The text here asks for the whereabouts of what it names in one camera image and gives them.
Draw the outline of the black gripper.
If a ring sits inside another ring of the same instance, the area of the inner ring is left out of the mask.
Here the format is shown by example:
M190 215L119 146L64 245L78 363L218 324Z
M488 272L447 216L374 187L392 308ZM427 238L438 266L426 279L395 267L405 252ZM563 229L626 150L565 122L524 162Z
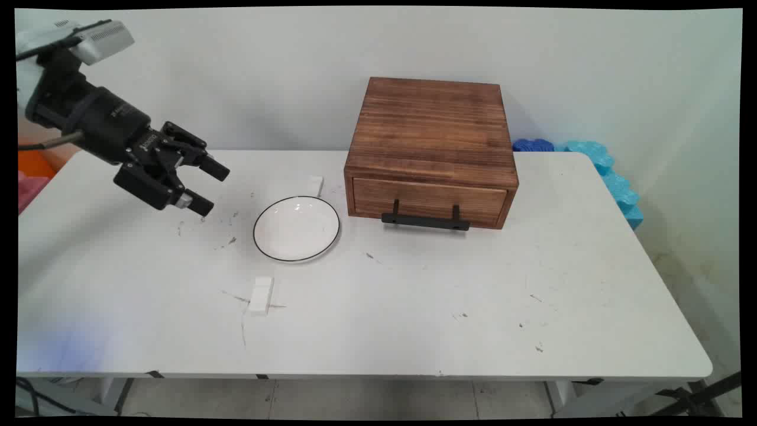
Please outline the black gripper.
M148 114L105 87L89 83L79 70L82 61L71 52L29 57L27 65L32 71L40 71L27 103L30 121L58 129L62 135L82 132L75 145L109 164L125 163L114 183L152 208L174 206L201 217L210 214L215 204L190 191L175 169L146 168L157 164L155 134ZM178 154L180 165L198 167L221 182L228 177L229 168L206 151L205 140L170 121L160 132L160 151Z

